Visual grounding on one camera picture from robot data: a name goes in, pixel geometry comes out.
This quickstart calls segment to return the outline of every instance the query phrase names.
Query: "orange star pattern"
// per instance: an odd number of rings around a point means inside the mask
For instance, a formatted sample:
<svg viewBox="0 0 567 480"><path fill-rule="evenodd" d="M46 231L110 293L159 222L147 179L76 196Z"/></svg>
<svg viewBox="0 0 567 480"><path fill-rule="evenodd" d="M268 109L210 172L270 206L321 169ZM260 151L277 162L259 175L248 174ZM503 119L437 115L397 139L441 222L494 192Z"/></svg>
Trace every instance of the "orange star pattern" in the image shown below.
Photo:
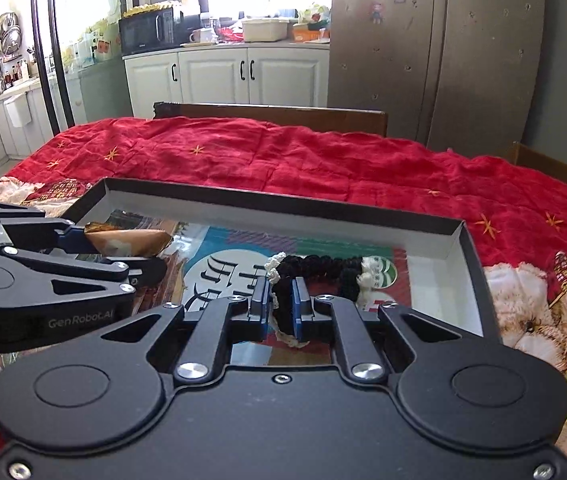
<svg viewBox="0 0 567 480"><path fill-rule="evenodd" d="M113 149L110 150L110 153L108 153L106 156L103 157L104 160L114 160L115 156L119 156L119 153L117 153L117 146L115 146Z"/></svg>
<svg viewBox="0 0 567 480"><path fill-rule="evenodd" d="M559 224L563 224L563 220L557 220L556 216L550 216L550 213L546 211L546 224L554 227L557 231L559 231Z"/></svg>
<svg viewBox="0 0 567 480"><path fill-rule="evenodd" d="M483 213L481 213L481 220L479 222L475 222L475 224L476 225L483 225L483 227L484 227L483 234L488 233L490 235L490 238L492 238L492 240L496 240L495 233L501 232L499 229L497 229L496 227L493 227L490 224L490 221L486 218L486 215L484 215Z"/></svg>

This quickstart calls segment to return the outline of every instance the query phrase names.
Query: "metal screw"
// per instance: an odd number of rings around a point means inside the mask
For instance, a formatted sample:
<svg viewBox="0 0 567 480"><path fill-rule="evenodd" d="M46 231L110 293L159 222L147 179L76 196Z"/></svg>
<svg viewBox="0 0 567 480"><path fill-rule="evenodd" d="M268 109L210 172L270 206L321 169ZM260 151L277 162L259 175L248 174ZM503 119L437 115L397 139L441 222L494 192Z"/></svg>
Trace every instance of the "metal screw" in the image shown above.
<svg viewBox="0 0 567 480"><path fill-rule="evenodd" d="M292 377L286 374L276 374L272 380L277 384L288 384L292 381Z"/></svg>
<svg viewBox="0 0 567 480"><path fill-rule="evenodd" d="M201 379L208 374L208 367L201 363L183 363L177 367L176 372L183 379Z"/></svg>
<svg viewBox="0 0 567 480"><path fill-rule="evenodd" d="M383 367L376 363L361 363L353 366L353 375L365 381L373 381L383 375Z"/></svg>
<svg viewBox="0 0 567 480"><path fill-rule="evenodd" d="M32 471L25 464L16 462L7 469L8 473L14 480L28 480L32 476Z"/></svg>
<svg viewBox="0 0 567 480"><path fill-rule="evenodd" d="M534 480L550 480L555 475L555 468L552 464L541 464L532 473Z"/></svg>

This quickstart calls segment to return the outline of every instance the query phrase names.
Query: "doll sticker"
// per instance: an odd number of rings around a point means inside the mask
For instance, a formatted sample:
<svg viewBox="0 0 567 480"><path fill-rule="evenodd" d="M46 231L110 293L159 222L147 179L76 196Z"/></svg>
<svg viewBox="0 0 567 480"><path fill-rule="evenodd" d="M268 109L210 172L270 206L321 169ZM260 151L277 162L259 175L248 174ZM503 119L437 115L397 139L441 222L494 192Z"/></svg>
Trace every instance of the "doll sticker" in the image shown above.
<svg viewBox="0 0 567 480"><path fill-rule="evenodd" d="M371 7L371 21L375 25L380 25L383 21L383 4L374 2Z"/></svg>

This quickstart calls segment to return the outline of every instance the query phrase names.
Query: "kitchen countertop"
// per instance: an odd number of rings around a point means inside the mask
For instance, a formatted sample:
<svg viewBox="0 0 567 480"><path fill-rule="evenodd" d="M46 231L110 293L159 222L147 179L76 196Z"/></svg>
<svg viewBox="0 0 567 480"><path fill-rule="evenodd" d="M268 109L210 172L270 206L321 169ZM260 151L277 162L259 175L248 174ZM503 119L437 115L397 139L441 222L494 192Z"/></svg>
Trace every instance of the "kitchen countertop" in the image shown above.
<svg viewBox="0 0 567 480"><path fill-rule="evenodd" d="M180 46L177 48L167 48L165 50L157 50L156 52L144 52L141 54L132 54L131 56L123 56L123 59L134 59L135 57L157 56L158 54L170 54L172 52L188 52L189 50L217 50L222 48L262 48L262 47L278 47L278 48L319 48L321 50L330 50L329 43L295 43L291 40L281 41L256 41L254 43L217 43L216 45L201 46Z"/></svg>
<svg viewBox="0 0 567 480"><path fill-rule="evenodd" d="M5 92L0 95L0 101L7 99L13 95L20 94L22 92L27 92L28 90L34 90L35 88L41 87L41 81L38 77L31 77L28 81L20 83L12 88L7 88Z"/></svg>

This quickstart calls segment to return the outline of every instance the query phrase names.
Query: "black door frame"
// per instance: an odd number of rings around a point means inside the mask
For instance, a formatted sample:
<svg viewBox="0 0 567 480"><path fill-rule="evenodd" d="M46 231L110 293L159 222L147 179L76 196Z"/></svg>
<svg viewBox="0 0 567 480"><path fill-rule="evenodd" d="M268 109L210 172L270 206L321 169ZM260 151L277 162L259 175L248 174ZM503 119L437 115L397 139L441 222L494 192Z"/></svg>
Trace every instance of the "black door frame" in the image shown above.
<svg viewBox="0 0 567 480"><path fill-rule="evenodd" d="M63 107L63 114L66 117L66 124L68 128L72 128L72 126L74 126L74 115L72 113L72 105L70 104L70 94L68 94L66 74L63 71L63 62L61 61L61 47L58 43L57 7L55 6L55 0L48 0L48 21L50 22L52 58L54 59L54 72L57 74L58 91L61 94L61 106Z"/></svg>
<svg viewBox="0 0 567 480"><path fill-rule="evenodd" d="M39 3L38 0L30 0L30 10L32 12L32 33L34 36L34 55L37 60L37 68L39 70L39 80L41 81L41 90L43 92L43 101L45 109L48 113L48 120L52 128L52 135L60 134L58 127L57 113L54 111L54 101L52 100L52 92L50 91L50 82L48 81L48 73L45 67L45 58L43 57L43 45L41 43L41 28L39 26Z"/></svg>

